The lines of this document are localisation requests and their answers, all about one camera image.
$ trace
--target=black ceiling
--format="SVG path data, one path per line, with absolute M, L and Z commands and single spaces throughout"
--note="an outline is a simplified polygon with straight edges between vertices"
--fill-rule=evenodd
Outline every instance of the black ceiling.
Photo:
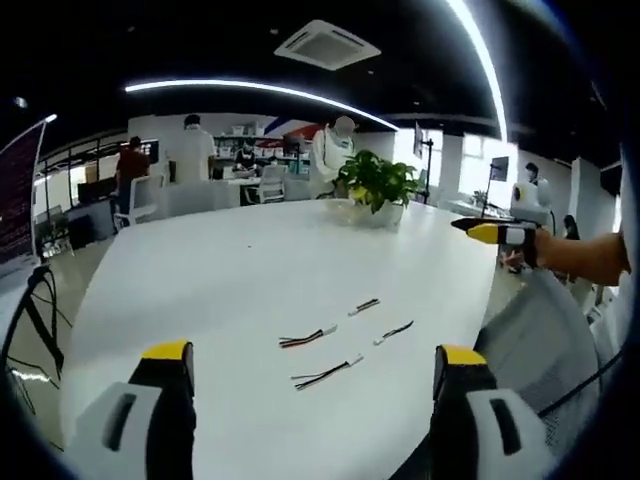
M 59 118 L 45 151 L 126 126 L 142 114 L 234 111 L 311 121 L 335 114 L 308 101 L 246 90 L 123 91 L 135 81 L 188 77 L 289 86 L 381 116 L 496 117 L 471 42 L 445 1 L 12 3 L 3 6 L 3 16 L 14 28 L 0 29 L 9 72 L 0 79 L 2 143 L 50 113 Z M 536 132 L 513 139 L 550 157 L 613 163 L 612 131 L 588 77 L 557 37 L 513 3 L 519 2 L 467 1 L 492 54 L 508 121 Z M 313 19 L 351 31 L 382 55 L 337 72 L 273 55 Z M 12 103 L 16 96 L 26 99 L 27 109 Z M 489 130 L 497 136 L 497 129 Z

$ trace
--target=floor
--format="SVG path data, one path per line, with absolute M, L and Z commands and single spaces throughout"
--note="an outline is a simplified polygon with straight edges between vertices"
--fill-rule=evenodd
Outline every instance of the floor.
M 55 275 L 58 309 L 68 319 L 58 316 L 58 343 L 66 351 L 71 327 L 91 278 L 98 268 L 112 240 L 89 245 L 75 253 L 64 252 L 50 259 Z M 514 275 L 497 267 L 491 289 L 485 323 L 509 302 L 521 283 Z M 45 285 L 40 285 L 36 294 L 36 306 L 45 324 L 51 328 L 51 298 Z M 62 446 L 62 435 L 58 424 L 58 391 L 60 379 L 49 353 L 45 350 L 28 318 L 21 318 L 9 348 L 8 367 L 15 380 L 19 401 L 24 405 L 28 417 L 40 430 L 53 448 Z

